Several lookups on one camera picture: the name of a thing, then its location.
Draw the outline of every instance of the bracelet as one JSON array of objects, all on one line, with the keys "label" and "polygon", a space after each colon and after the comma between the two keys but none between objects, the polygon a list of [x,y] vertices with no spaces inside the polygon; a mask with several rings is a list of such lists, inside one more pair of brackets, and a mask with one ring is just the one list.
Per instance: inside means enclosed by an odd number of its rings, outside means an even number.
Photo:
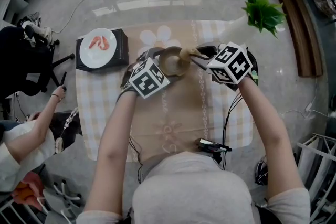
[{"label": "bracelet", "polygon": [[50,97],[52,97],[53,95],[54,95],[54,96],[57,96],[57,98],[58,98],[58,102],[60,102],[60,101],[62,100],[62,99],[60,99],[60,97],[59,97],[57,94],[54,94],[54,93],[53,93]]}]

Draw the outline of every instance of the office chair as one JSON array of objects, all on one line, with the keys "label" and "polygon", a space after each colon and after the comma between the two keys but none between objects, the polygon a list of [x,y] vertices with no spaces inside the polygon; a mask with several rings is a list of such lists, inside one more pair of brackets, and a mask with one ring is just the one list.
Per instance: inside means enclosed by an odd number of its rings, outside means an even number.
[{"label": "office chair", "polygon": [[60,60],[58,60],[56,62],[52,62],[52,60],[53,60],[52,58],[54,57],[55,47],[59,46],[59,44],[60,44],[59,40],[58,39],[55,40],[53,42],[53,44],[49,45],[49,48],[48,48],[47,47],[48,46],[48,40],[46,38],[44,38],[44,37],[36,34],[29,25],[27,25],[25,27],[24,31],[25,31],[25,33],[26,33],[26,35],[28,36],[29,39],[32,39],[32,38],[35,39],[35,42],[36,42],[35,46],[37,48],[45,47],[45,48],[47,48],[50,51],[50,54],[49,54],[48,57],[51,59],[51,61],[50,61],[50,66],[48,68],[49,70],[46,72],[47,74],[49,73],[50,77],[49,76],[47,76],[47,77],[43,76],[43,83],[41,84],[41,92],[46,92],[48,90],[46,86],[47,86],[50,78],[54,81],[54,83],[55,83],[55,85],[57,87],[60,86],[60,85],[63,85],[67,73],[64,72],[64,74],[62,76],[62,79],[61,79],[61,82],[58,82],[58,80],[56,78],[56,75],[54,73],[54,68],[57,67],[57,66],[59,66],[61,63],[65,62],[65,61],[67,61],[69,59],[73,60],[75,58],[75,54],[70,54],[70,55],[68,55],[68,56],[66,56],[66,57],[64,57],[64,58],[62,58],[62,59],[60,59]]},{"label": "office chair", "polygon": [[[29,39],[34,38],[35,48],[30,42],[23,39],[23,31]],[[55,47],[58,46],[59,40],[54,41],[52,45],[48,45],[48,40],[38,34],[27,25],[23,30],[21,27],[5,27],[1,32],[6,32],[8,42],[18,43],[15,50],[9,52],[5,50],[2,53],[3,61],[0,62],[0,78],[4,87],[0,87],[0,100],[5,99],[11,94],[21,91],[28,96],[33,96],[41,92],[47,91],[47,85],[50,78],[56,86],[64,83],[66,72],[61,82],[55,76],[54,68],[61,63],[74,59],[75,54],[70,54],[56,62],[53,62]],[[40,73],[36,82],[27,79],[29,73]]]}]

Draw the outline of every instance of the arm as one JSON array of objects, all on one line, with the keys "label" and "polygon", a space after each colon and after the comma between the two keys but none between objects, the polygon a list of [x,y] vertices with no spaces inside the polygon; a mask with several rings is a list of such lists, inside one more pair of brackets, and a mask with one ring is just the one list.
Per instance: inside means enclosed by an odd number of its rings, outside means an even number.
[{"label": "arm", "polygon": [[36,120],[33,129],[30,132],[6,143],[8,151],[18,163],[24,160],[30,152],[38,148],[45,141],[47,131],[59,99],[64,97],[64,90],[60,86],[53,94],[57,94],[60,98],[55,95],[50,97],[46,107]]},{"label": "arm", "polygon": [[136,100],[136,93],[124,93],[106,124],[85,211],[110,211],[122,216],[125,164]]},{"label": "arm", "polygon": [[245,77],[238,86],[266,150],[269,198],[303,188],[286,127],[277,111],[250,78]]}]

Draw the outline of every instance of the wooden board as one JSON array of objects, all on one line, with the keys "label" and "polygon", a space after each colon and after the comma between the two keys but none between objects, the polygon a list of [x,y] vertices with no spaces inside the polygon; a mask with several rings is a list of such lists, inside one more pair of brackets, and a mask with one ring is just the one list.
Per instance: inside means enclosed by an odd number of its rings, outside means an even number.
[{"label": "wooden board", "polygon": [[313,23],[311,21],[311,18],[309,16],[307,7],[303,0],[295,0],[297,4],[297,8],[300,11],[300,14],[302,16],[302,22],[304,23],[304,29],[306,30],[306,35],[310,42],[308,43],[309,52],[310,52],[310,60],[313,65],[312,71],[314,75],[321,76],[323,75],[323,69],[322,69],[322,62],[321,62],[321,53],[319,48],[318,39],[316,36],[316,32],[313,26]]},{"label": "wooden board", "polygon": [[280,0],[293,40],[298,75],[318,77],[323,74],[321,53],[315,29],[303,0]]}]

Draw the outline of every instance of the table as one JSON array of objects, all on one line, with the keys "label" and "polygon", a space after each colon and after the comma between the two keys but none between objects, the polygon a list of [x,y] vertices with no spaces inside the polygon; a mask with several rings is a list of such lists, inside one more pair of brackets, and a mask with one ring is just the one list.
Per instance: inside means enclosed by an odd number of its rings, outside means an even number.
[{"label": "table", "polygon": [[[218,34],[230,22],[184,20],[123,27],[128,37],[130,63],[143,51],[156,46],[193,48],[218,40]],[[85,147],[90,159],[97,160],[98,146],[106,122],[120,93],[125,68],[85,72],[76,69],[76,91]],[[141,158],[194,148],[203,137],[222,142],[223,124],[228,109],[239,91],[211,81],[207,74],[191,64],[184,78],[146,100],[138,98],[131,127]],[[230,114],[226,145],[231,148],[252,142],[253,118],[242,100]],[[137,162],[129,147],[127,162]]]}]

